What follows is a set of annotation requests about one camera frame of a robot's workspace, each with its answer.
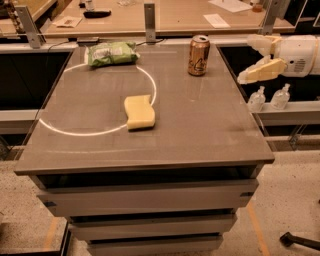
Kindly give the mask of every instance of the aluminum can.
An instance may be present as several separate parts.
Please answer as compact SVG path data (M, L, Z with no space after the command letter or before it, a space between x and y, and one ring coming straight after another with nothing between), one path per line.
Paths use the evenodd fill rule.
M207 36L194 36L190 42L188 72L193 76L202 76L206 73L210 50L210 41Z

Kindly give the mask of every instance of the white bottle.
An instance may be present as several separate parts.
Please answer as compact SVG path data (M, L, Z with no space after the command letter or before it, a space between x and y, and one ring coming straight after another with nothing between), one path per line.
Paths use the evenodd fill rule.
M263 94L264 86L260 86L260 89L257 92L251 94L249 101L248 101L248 108L250 112L260 112L263 104L266 101L266 97Z
M275 109L284 109L290 99L290 94L288 92L290 84L285 84L285 86L275 92L271 99L271 106Z

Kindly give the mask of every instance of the plastic bag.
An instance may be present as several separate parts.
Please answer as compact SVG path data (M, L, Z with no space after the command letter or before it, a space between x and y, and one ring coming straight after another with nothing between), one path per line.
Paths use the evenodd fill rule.
M101 67L135 62L140 55L135 52L134 42L101 43L87 48L86 63L91 67Z

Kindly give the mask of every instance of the yellow sponge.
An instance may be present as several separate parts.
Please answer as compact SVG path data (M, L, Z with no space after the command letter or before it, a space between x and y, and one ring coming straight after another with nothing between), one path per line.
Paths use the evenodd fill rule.
M124 100L128 116L128 130L153 127L155 124L154 109L150 104L151 95L130 96Z

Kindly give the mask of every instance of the floor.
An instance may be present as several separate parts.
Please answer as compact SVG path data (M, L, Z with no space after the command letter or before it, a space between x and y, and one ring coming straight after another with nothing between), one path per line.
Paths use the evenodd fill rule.
M320 255L300 245L286 248L279 241L287 231L320 241L319 142L302 137L295 151L286 141L271 142L276 160L264 166L255 195L237 211L238 220L223 235L220 248L171 256ZM0 162L0 254L58 250L65 220L54 218L42 206L29 178L14 174L16 161L12 159L17 150ZM72 237L68 255L90 254L84 242Z

